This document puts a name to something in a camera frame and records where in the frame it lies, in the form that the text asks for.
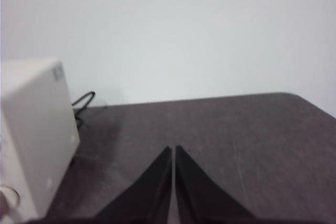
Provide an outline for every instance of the scratch on table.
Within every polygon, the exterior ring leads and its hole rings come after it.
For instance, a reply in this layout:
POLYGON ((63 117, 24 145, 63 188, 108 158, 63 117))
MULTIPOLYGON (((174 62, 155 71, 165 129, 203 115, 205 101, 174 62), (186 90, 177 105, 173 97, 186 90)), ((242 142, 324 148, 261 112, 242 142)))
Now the scratch on table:
POLYGON ((244 180, 243 180, 243 175, 241 174, 241 169, 240 169, 240 162, 239 162, 239 154, 237 153, 236 151, 236 141, 235 139, 233 139, 232 141, 232 145, 233 145, 233 152, 234 152, 234 155, 235 155, 235 160, 236 160, 236 163, 237 163, 237 169, 238 169, 238 174, 239 174, 239 179, 240 179, 240 184, 242 186, 242 189, 243 189, 243 193, 244 193, 244 198, 245 198, 245 202, 246 202, 246 205, 249 205, 248 204, 248 199, 247 199, 247 194, 246 194, 246 191, 245 191, 245 185, 244 185, 244 180))

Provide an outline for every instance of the black wire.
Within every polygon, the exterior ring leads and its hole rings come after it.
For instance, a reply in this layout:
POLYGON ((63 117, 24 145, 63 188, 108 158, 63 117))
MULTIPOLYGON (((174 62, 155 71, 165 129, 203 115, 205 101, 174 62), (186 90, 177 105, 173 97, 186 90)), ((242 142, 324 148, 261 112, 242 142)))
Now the black wire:
POLYGON ((78 116, 86 107, 90 104, 90 102, 95 97, 96 93, 94 91, 87 92, 86 94, 82 95, 80 98, 78 98, 75 102, 73 102, 71 105, 75 106, 77 103, 81 102, 84 98, 91 95, 90 99, 79 109, 76 111, 75 116, 78 116))
POLYGON ((91 96, 90 99, 79 109, 75 112, 75 119, 76 121, 78 121, 79 123, 77 124, 77 128, 79 129, 83 124, 84 124, 84 120, 82 118, 80 118, 78 115, 87 108, 87 106, 90 104, 90 102, 93 100, 93 98, 95 97, 96 93, 94 91, 90 91, 84 95, 82 95, 80 98, 78 98, 75 102, 73 102, 71 105, 74 106, 77 103, 81 102, 83 99, 85 99, 88 96, 91 96))

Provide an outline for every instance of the black triangular piece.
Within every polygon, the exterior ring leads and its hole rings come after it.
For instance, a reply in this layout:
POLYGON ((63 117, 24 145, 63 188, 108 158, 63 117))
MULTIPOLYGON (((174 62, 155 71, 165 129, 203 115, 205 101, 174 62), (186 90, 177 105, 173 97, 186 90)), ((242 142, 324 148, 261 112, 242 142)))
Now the black triangular piece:
POLYGON ((181 147, 176 147, 176 196, 181 222, 204 223, 223 218, 254 218, 217 186, 181 147))
POLYGON ((147 170, 97 215, 111 223, 167 223, 172 188, 172 151, 166 147, 147 170))

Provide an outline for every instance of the table surface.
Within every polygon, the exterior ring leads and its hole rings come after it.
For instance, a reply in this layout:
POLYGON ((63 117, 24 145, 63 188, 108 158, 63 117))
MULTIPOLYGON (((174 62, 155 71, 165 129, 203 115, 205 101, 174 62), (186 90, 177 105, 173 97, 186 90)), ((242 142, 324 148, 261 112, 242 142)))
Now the table surface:
MULTIPOLYGON (((89 108, 47 218, 92 217, 181 144, 258 217, 336 223, 336 119, 288 93, 89 108)), ((169 223, 179 223, 173 187, 169 223)))

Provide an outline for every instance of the black object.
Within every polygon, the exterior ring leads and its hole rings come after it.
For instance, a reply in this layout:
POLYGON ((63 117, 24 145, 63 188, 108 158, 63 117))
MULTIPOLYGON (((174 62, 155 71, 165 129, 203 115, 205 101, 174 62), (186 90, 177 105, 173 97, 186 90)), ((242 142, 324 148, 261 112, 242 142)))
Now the black object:
POLYGON ((87 100, 87 102, 80 109, 76 110, 76 112, 75 112, 75 119, 76 119, 76 121, 78 121, 77 128, 80 128, 84 124, 84 120, 79 117, 79 114, 88 107, 90 102, 94 99, 95 95, 96 95, 96 93, 94 91, 87 92, 71 104, 72 106, 75 106, 76 104, 78 104, 79 102, 84 100, 86 97, 90 96, 90 98, 87 100))
POLYGON ((167 223, 172 151, 166 147, 138 180, 97 215, 111 223, 167 223))
MULTIPOLYGON (((181 147, 176 147, 176 195, 182 224, 299 224, 258 219, 217 186, 181 147)), ((133 185, 94 218, 40 220, 30 224, 165 224, 172 189, 172 151, 166 147, 133 185)))

